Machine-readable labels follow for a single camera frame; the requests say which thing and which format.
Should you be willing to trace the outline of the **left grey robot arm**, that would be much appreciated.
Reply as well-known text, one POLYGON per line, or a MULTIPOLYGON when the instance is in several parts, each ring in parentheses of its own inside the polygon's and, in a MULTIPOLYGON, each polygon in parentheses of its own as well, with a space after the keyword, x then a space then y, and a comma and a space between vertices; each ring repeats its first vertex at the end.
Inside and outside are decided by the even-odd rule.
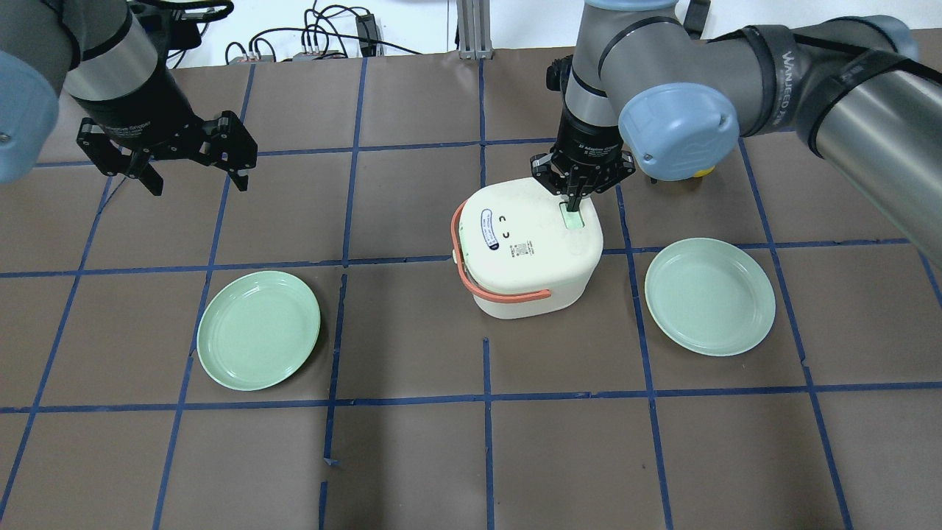
POLYGON ((199 24, 231 1, 4 1, 2 182, 26 177, 60 117, 66 93, 85 111, 75 141, 104 175, 161 195, 154 160, 221 169, 246 191, 257 144, 232 111, 195 114, 167 68, 169 53, 201 41, 199 24))

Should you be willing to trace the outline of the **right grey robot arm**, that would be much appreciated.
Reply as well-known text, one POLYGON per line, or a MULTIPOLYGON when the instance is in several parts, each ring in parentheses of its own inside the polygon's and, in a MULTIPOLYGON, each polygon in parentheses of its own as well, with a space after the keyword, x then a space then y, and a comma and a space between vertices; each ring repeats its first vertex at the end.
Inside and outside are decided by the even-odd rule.
POLYGON ((569 211, 633 171, 690 179, 743 138, 793 130, 922 254, 940 263, 940 74, 902 21, 745 26, 697 40, 673 1, 587 1, 575 53, 546 71, 562 95, 531 174, 569 211))

